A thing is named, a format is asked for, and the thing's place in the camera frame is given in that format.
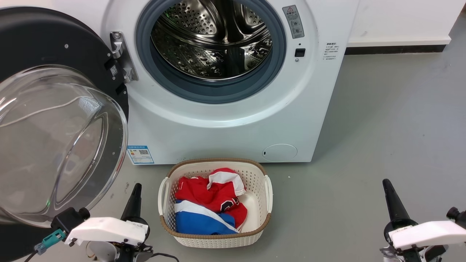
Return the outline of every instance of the white stripe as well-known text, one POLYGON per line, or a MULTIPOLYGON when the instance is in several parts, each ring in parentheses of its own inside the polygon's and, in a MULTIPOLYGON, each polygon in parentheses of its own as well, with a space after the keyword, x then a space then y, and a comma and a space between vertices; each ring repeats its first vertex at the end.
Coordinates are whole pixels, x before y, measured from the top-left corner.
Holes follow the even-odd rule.
POLYGON ((243 181, 237 173, 231 172, 216 172, 209 176, 209 184, 207 185, 207 190, 210 189, 212 183, 224 184, 227 182, 233 182, 234 193, 236 196, 241 196, 246 193, 244 189, 243 181))
POLYGON ((213 211, 211 211, 211 210, 209 210, 209 209, 207 209, 207 208, 205 208, 203 206, 194 204, 194 203, 189 202, 187 200, 183 200, 183 201, 181 201, 181 203, 175 204, 175 212, 181 212, 181 211, 196 213, 196 214, 201 214, 201 215, 211 217, 211 218, 217 220, 218 222, 222 223, 223 225, 225 225, 225 227, 227 227, 228 229, 233 230, 236 233, 239 233, 239 231, 236 228, 234 228, 230 224, 226 223, 221 217, 219 217, 219 215, 217 215, 215 212, 213 212, 213 211))

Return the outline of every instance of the brown basket rim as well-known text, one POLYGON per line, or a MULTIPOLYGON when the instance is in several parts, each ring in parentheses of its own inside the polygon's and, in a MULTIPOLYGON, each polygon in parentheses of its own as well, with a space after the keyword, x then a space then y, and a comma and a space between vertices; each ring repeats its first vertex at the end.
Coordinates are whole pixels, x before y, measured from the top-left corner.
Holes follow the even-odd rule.
MULTIPOLYGON (((171 174, 173 174, 173 172, 177 168, 179 168, 180 166, 183 166, 183 165, 193 164, 193 163, 203 163, 203 162, 225 162, 225 161, 227 161, 227 162, 249 163, 249 164, 252 164, 252 165, 255 165, 256 167, 258 167, 262 171, 262 174, 264 176, 267 175, 264 167, 261 164, 259 164, 258 162, 253 161, 253 160, 237 159, 237 158, 209 158, 209 159, 190 159, 190 160, 180 162, 180 163, 176 164, 174 167, 171 168, 171 170, 167 174, 167 177, 169 178, 171 176, 171 174)), ((252 236, 252 235, 260 233, 262 230, 265 229, 265 227, 269 223, 271 216, 272 216, 272 214, 268 213, 267 217, 265 218, 264 223, 258 229, 254 230, 254 231, 238 233, 238 234, 218 234, 218 235, 182 234, 182 233, 178 233, 178 232, 175 232, 175 231, 171 230, 168 227, 168 225, 167 225, 167 223, 165 221, 165 217, 163 215, 160 216, 160 222, 162 223, 162 226, 164 227, 164 229, 174 237, 191 238, 191 239, 228 239, 228 238, 238 238, 238 237, 252 236)))

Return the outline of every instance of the black cable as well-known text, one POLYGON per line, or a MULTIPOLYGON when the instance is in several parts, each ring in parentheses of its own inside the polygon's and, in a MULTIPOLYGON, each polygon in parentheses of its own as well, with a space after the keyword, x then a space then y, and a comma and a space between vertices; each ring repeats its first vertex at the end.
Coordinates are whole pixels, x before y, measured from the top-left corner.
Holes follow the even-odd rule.
POLYGON ((34 251, 34 252, 32 252, 32 254, 30 254, 30 255, 26 258, 26 260, 25 260, 24 262, 28 262, 29 260, 31 260, 31 258, 32 258, 35 254, 37 254, 37 250, 34 251))
POLYGON ((158 255, 170 257, 170 258, 175 259, 176 262, 179 262, 178 258, 176 258, 174 255, 169 255, 169 254, 165 254, 165 253, 154 253, 151 257, 155 257, 155 256, 158 256, 158 255))

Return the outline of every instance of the gray rubber seal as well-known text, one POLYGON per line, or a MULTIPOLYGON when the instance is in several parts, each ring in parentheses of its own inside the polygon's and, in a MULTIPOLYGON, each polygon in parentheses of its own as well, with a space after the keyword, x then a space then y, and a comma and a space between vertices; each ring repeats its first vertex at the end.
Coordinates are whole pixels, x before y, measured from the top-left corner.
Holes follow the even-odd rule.
POLYGON ((266 87, 285 60, 285 30, 275 10, 265 0, 236 0, 254 10, 272 36, 272 51, 252 72, 229 81, 209 82, 190 77, 169 65, 155 49, 152 28, 159 16, 179 0, 153 0, 141 13, 136 28, 136 48, 150 75, 173 94, 200 103, 231 103, 245 99, 266 87))

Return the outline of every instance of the washing machine door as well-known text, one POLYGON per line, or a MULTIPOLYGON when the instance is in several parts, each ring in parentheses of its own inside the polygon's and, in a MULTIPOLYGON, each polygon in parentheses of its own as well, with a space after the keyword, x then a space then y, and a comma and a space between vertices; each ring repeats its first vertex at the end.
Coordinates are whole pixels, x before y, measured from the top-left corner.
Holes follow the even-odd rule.
POLYGON ((92 208, 120 169, 123 70, 97 34, 53 10, 0 10, 0 39, 0 224, 47 228, 68 207, 92 208))

